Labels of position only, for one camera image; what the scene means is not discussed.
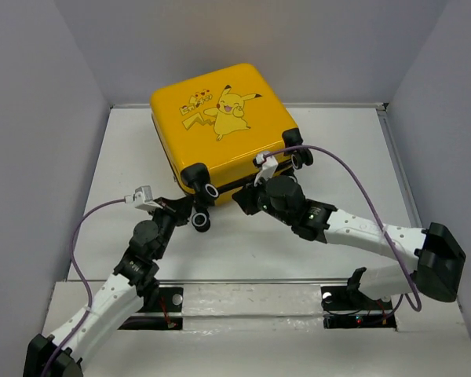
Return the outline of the yellow hard-shell suitcase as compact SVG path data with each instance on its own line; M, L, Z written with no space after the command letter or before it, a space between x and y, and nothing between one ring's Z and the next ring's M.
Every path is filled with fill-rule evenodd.
M156 90L152 122L181 190L193 196L192 225L210 228L209 208L254 181L260 152L274 152L277 174L313 163L297 123L252 65L241 63Z

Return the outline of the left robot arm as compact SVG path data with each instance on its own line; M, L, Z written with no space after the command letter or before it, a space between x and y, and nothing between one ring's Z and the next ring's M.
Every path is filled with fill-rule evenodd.
M153 308L159 297L157 261L175 228L186 225L194 199L158 198L144 207L151 215L135 225L128 246L107 280L67 322L27 346L25 376L82 376L98 350L139 309Z

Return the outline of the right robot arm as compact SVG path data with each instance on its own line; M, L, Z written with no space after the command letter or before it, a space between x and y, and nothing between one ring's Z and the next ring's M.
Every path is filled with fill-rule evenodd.
M307 241L354 247L394 260L378 269L359 267L348 279L345 297L356 308L371 301L421 293L438 302L458 296L466 253L449 228L378 224L336 206L308 199L287 176L249 183L232 198L246 215L264 212Z

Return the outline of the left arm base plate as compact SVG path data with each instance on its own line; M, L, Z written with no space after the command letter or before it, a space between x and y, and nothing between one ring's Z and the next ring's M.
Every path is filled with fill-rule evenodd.
M144 305L120 327L124 331L180 331L183 329L182 314L184 288L165 286L153 303Z

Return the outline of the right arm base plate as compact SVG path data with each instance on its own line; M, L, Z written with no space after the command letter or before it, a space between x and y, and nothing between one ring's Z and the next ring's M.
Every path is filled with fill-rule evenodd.
M391 302L350 296L346 286L321 287L321 307L327 330L397 328Z

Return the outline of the aluminium table rail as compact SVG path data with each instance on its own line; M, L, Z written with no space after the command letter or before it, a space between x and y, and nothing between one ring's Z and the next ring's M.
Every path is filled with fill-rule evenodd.
M392 161L393 169L396 173L396 179L400 188L400 192L403 197L403 202L407 211L407 214L410 218L410 223L415 227L422 227L422 221L420 219L418 209L416 207L413 193L409 181L407 179L406 172L403 168L403 163L400 158L398 148L393 136L392 128L389 122L388 116L388 106L389 103L382 103L377 106L376 112L378 115L378 120L384 135L385 143L389 150L389 155Z

